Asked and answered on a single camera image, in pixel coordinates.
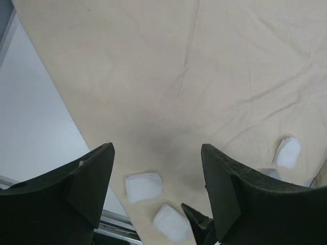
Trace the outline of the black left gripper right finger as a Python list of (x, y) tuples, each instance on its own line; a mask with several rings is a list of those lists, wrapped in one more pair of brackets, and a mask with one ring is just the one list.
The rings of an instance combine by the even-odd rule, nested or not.
[(211, 144), (201, 158), (218, 242), (326, 244), (326, 187), (277, 180)]

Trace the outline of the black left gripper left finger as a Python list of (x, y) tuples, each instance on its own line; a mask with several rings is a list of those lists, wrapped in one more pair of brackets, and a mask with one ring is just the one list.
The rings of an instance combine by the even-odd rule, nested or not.
[(115, 150), (105, 143), (36, 178), (1, 190), (1, 244), (91, 244)]

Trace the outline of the white gauze pad stack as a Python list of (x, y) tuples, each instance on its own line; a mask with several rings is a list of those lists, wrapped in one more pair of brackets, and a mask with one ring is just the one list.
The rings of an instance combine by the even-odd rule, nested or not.
[(153, 220), (153, 226), (171, 242), (181, 243), (192, 234), (189, 222), (174, 208), (163, 204)]

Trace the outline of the stainless steel tray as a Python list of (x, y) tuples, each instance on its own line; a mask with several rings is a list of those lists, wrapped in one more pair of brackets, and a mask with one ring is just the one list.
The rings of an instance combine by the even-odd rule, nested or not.
[(281, 177), (276, 169), (273, 168), (260, 168), (258, 171), (266, 176), (281, 180)]

